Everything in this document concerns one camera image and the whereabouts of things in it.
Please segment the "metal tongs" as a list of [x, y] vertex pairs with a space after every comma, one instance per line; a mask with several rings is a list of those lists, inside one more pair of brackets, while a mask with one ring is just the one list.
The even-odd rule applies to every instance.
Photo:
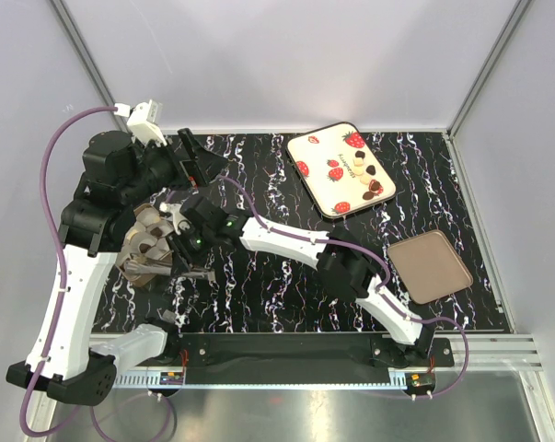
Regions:
[[153, 275], [153, 276], [169, 276], [169, 277], [185, 277], [193, 279], [208, 280], [210, 282], [215, 281], [214, 270], [208, 270], [203, 268], [193, 268], [188, 271], [174, 270], [168, 265], [159, 264], [142, 264], [136, 262], [135, 260], [127, 261], [122, 269], [131, 276], [142, 276], [142, 275]]

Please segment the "dark square chocolate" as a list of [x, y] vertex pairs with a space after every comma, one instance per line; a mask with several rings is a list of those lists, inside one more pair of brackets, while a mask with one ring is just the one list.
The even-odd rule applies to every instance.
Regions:
[[148, 234], [155, 237], [155, 238], [162, 238], [164, 236], [164, 232], [159, 227], [153, 227], [148, 231]]

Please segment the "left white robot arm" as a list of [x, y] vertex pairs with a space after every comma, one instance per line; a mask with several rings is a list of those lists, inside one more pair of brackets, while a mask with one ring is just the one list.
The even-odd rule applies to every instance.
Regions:
[[171, 141], [142, 142], [122, 131], [96, 134], [83, 163], [73, 201], [59, 224], [49, 224], [57, 269], [40, 334], [27, 359], [8, 368], [6, 381], [62, 403], [96, 406], [115, 375], [152, 358], [172, 364], [181, 352], [181, 342], [170, 335], [177, 327], [156, 319], [110, 347], [89, 345], [102, 289], [136, 220], [135, 208], [165, 188], [208, 185], [227, 160], [181, 129]]

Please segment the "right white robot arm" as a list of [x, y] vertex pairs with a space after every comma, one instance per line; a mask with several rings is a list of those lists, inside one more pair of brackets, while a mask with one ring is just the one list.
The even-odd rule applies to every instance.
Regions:
[[185, 252], [212, 246], [243, 248], [301, 262], [318, 273], [331, 297], [353, 302], [370, 314], [395, 342], [395, 352], [412, 365], [420, 365], [434, 352], [432, 327], [403, 305], [387, 289], [369, 250], [354, 241], [344, 228], [328, 231], [303, 230], [274, 223], [255, 210], [226, 212], [202, 196], [167, 209]]

